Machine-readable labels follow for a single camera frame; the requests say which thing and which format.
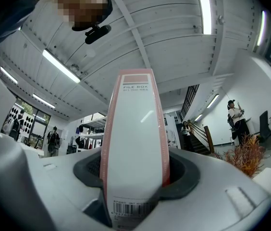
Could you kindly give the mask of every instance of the staircase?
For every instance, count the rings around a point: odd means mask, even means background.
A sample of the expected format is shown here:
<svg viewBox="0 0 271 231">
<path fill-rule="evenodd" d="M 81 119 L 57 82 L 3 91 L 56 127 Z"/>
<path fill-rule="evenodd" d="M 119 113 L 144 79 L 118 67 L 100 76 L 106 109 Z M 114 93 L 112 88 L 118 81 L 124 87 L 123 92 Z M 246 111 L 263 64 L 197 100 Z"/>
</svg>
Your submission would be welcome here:
<svg viewBox="0 0 271 231">
<path fill-rule="evenodd" d="M 193 134 L 191 134 L 191 142 L 192 142 L 195 153 L 202 154 L 202 155 L 210 154 L 210 150 L 207 149 L 206 146 L 203 145 L 201 141 L 199 141 L 197 137 L 195 137 Z"/>
</svg>

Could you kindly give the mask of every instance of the store shelf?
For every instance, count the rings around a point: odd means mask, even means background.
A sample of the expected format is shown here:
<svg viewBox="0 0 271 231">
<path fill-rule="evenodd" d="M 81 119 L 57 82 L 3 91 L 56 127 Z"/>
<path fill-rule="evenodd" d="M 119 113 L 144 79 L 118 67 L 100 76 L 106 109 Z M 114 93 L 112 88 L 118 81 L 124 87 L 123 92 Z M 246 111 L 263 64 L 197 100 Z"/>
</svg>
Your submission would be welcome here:
<svg viewBox="0 0 271 231">
<path fill-rule="evenodd" d="M 107 121 L 107 117 L 103 117 L 103 118 L 99 118 L 99 119 L 95 119 L 93 121 L 88 121 L 85 123 L 82 123 L 82 125 L 84 125 L 84 127 L 86 128 L 104 128 L 106 126 L 106 121 Z"/>
<path fill-rule="evenodd" d="M 83 134 L 81 137 L 94 139 L 94 140 L 102 140 L 104 133 L 95 133 L 95 134 Z"/>
</svg>

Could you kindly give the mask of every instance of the barcode label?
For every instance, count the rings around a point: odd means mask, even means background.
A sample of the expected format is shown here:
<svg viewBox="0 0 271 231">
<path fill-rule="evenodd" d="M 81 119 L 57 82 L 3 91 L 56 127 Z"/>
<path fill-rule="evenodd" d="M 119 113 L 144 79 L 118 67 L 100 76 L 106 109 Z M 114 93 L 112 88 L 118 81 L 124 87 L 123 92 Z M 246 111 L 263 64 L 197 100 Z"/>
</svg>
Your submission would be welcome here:
<svg viewBox="0 0 271 231">
<path fill-rule="evenodd" d="M 144 203 L 141 205 L 113 203 L 113 211 L 120 214 L 148 215 L 155 208 L 155 206 L 156 204 L 153 203 Z"/>
</svg>

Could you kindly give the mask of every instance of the ceiling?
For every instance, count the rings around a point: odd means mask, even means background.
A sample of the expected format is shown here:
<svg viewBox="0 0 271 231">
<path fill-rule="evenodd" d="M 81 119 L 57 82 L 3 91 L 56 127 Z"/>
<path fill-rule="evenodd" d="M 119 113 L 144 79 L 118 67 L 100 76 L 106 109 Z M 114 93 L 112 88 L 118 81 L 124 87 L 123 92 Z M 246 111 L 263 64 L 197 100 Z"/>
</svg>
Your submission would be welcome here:
<svg viewBox="0 0 271 231">
<path fill-rule="evenodd" d="M 86 45 L 85 33 L 72 31 L 55 5 L 41 0 L 22 30 L 0 44 L 0 65 L 18 80 L 15 85 L 1 75 L 8 88 L 45 113 L 75 120 L 107 113 L 120 69 L 152 68 L 163 109 L 179 110 L 188 86 L 210 83 L 209 91 L 217 92 L 232 73 L 237 49 L 251 51 L 258 34 L 257 0 L 210 0 L 211 35 L 202 34 L 199 0 L 112 2 L 113 12 L 101 24 L 112 31 Z M 81 82 L 45 59 L 45 48 L 67 67 L 78 65 Z"/>
</svg>

